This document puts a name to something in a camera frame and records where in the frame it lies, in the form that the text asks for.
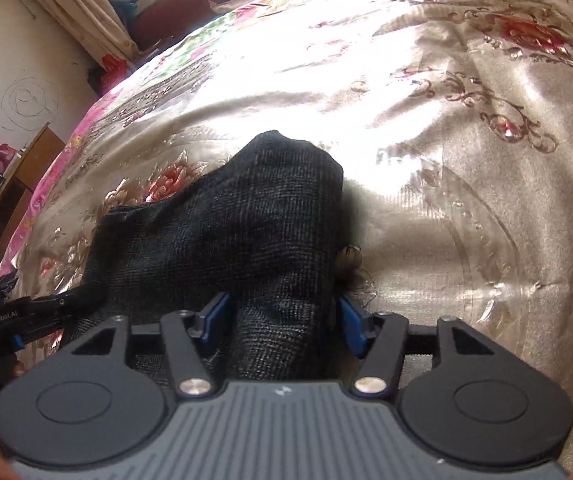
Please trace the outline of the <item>dark grey plaid pants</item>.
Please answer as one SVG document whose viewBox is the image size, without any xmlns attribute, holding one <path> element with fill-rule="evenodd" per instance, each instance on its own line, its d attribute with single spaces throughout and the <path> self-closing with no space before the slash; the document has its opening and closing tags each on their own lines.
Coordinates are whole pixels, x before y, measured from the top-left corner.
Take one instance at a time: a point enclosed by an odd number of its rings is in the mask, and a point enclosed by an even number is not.
<svg viewBox="0 0 573 480">
<path fill-rule="evenodd" d="M 232 320 L 206 361 L 216 376 L 328 376 L 343 182 L 327 152 L 268 131 L 172 197 L 112 209 L 84 272 L 105 299 L 64 330 L 64 341 L 113 315 L 149 324 L 227 292 Z"/>
</svg>

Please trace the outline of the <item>wooden desk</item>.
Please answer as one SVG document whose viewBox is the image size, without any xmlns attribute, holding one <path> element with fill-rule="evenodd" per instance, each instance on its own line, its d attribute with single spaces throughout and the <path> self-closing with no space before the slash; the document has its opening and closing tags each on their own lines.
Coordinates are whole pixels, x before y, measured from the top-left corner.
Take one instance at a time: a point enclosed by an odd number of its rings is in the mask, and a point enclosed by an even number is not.
<svg viewBox="0 0 573 480">
<path fill-rule="evenodd" d="M 64 148 L 47 122 L 10 163 L 0 183 L 0 263 L 37 184 Z"/>
</svg>

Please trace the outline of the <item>floral satin bedspread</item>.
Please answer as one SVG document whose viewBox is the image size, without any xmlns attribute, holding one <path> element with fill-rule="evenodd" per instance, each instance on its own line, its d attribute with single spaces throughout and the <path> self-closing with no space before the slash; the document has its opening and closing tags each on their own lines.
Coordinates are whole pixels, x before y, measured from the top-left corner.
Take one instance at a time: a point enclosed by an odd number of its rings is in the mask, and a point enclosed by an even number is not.
<svg viewBox="0 0 573 480">
<path fill-rule="evenodd" d="M 14 295 L 76 286 L 112 207 L 267 130 L 342 165 L 361 299 L 459 316 L 573 401 L 573 0 L 256 0 L 214 18 L 90 108 L 4 255 Z"/>
</svg>

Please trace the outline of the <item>red cloth bag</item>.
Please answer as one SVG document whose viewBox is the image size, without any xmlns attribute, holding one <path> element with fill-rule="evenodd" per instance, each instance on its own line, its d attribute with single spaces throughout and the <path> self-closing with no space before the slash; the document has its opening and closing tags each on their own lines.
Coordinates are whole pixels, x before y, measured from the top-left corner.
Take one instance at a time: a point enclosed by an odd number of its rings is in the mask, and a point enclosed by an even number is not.
<svg viewBox="0 0 573 480">
<path fill-rule="evenodd" d="M 104 55 L 101 62 L 104 68 L 101 84 L 104 88 L 113 88 L 128 77 L 128 63 L 123 58 L 116 58 L 107 54 Z"/>
</svg>

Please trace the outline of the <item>beige curtain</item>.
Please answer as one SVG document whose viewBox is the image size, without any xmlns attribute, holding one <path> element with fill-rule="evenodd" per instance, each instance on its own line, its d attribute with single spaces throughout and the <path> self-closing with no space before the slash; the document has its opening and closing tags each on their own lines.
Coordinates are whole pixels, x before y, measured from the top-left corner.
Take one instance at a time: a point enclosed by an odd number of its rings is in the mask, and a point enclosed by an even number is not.
<svg viewBox="0 0 573 480">
<path fill-rule="evenodd" d="M 137 44 L 110 0 L 36 0 L 98 63 L 104 56 L 134 63 Z"/>
</svg>

